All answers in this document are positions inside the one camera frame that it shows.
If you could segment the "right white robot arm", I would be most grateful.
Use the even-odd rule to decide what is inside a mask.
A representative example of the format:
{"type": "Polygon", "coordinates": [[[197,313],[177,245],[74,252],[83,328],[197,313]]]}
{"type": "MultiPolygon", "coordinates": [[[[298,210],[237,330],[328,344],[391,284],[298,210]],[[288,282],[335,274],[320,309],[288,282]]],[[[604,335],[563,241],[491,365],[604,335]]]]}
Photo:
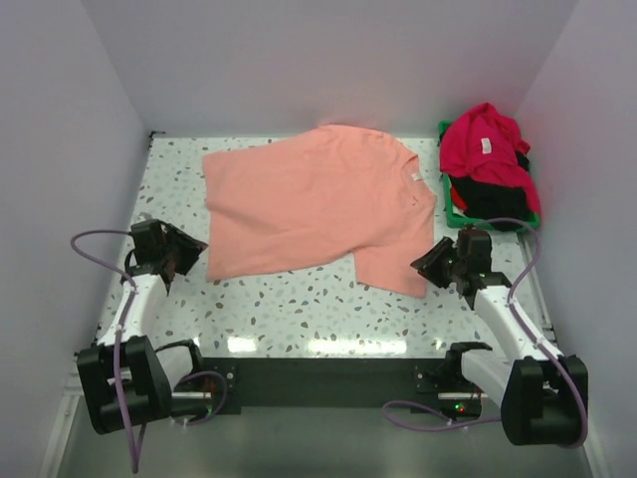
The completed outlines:
{"type": "Polygon", "coordinates": [[[514,445],[579,447],[588,435],[586,365],[543,335],[516,299],[517,283],[494,270],[492,250],[488,232],[467,226],[411,264],[438,288],[454,285],[498,343],[454,343],[430,376],[457,391],[474,385],[485,393],[514,445]]]}

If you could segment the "salmon pink t shirt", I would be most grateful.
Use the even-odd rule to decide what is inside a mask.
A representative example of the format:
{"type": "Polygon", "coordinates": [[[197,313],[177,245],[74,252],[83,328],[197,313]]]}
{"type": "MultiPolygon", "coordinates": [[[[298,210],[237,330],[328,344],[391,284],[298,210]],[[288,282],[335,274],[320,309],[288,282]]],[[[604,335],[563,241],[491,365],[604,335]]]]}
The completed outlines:
{"type": "Polygon", "coordinates": [[[211,281],[350,254],[358,283],[421,298],[412,262],[432,248],[436,196],[416,152],[373,129],[325,125],[202,159],[211,281]]]}

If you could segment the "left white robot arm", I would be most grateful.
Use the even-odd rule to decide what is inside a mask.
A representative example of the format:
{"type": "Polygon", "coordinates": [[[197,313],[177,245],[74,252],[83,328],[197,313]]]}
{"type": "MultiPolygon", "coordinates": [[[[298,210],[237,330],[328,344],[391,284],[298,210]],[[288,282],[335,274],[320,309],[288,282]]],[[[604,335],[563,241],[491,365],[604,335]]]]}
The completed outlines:
{"type": "Polygon", "coordinates": [[[207,249],[176,226],[158,219],[136,223],[122,234],[133,247],[116,266],[81,250],[72,249],[92,262],[120,275],[122,297],[104,335],[78,353],[77,369],[94,430],[108,434],[160,420],[172,412],[172,391],[199,388],[206,366],[198,345],[191,339],[165,346],[151,344],[152,321],[177,275],[185,276],[207,249]]]}

